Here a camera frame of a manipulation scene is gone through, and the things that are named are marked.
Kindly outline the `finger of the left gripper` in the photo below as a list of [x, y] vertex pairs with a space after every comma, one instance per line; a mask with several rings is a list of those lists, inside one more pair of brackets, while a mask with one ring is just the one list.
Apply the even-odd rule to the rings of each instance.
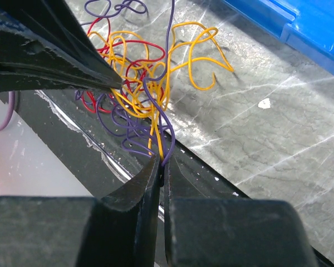
[[121, 87], [121, 77], [94, 51], [68, 54], [19, 22], [0, 18], [0, 92]]
[[23, 24], [70, 55], [91, 51], [99, 55], [65, 1], [0, 1], [3, 17]]

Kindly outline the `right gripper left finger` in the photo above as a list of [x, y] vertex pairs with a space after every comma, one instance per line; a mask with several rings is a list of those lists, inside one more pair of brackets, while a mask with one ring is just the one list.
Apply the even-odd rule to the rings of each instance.
[[159, 157], [95, 197], [0, 196], [0, 266], [153, 266]]

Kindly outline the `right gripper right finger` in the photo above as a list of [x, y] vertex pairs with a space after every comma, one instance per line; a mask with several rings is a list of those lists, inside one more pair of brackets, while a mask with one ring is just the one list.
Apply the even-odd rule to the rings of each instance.
[[176, 160], [164, 170], [170, 266], [317, 266], [300, 217], [285, 201], [207, 198]]

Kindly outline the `blue three-compartment plastic bin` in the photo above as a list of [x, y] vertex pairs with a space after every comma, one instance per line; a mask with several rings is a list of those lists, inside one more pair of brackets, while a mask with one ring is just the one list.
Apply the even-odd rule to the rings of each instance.
[[226, 1], [258, 27], [334, 75], [334, 1]]

